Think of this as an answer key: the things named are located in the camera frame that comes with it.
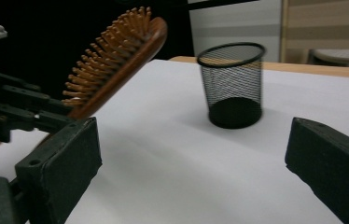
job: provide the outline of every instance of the wooden bristle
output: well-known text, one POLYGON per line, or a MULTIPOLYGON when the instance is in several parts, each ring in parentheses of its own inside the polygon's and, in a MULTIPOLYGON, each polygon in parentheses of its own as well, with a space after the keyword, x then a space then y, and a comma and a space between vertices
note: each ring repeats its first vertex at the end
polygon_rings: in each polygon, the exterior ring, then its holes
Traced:
POLYGON ((84 105, 149 39, 150 8, 133 8, 120 15, 86 49, 66 83, 65 105, 84 105))

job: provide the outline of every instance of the wire mesh basket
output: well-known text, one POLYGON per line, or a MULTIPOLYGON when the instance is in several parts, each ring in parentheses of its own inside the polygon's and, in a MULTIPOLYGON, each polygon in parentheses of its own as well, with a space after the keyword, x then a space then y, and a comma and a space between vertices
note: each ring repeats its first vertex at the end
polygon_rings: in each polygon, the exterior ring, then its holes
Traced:
POLYGON ((238 129, 262 115, 261 64, 265 48, 256 43, 231 43, 200 53, 209 119, 218 127, 238 129))

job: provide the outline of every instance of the hairbrush head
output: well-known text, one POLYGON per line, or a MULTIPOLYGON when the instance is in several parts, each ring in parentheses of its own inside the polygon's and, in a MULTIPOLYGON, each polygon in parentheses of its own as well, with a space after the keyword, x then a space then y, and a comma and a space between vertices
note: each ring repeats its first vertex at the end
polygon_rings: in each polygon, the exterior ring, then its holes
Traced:
POLYGON ((96 112, 161 49, 167 36, 162 18, 150 20, 150 8, 126 11, 91 43, 66 82, 70 96, 63 100, 73 107, 68 115, 83 119, 96 112))

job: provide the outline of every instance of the brown hairbrush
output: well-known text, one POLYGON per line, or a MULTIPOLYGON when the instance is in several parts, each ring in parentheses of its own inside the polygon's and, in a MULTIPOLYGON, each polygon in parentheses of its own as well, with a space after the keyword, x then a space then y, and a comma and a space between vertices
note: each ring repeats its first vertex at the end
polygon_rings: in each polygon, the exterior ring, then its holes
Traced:
POLYGON ((73 110, 68 117, 84 119, 95 113, 163 46, 167 36, 162 18, 150 20, 150 8, 128 10, 96 38, 87 55, 73 68, 63 100, 73 110))

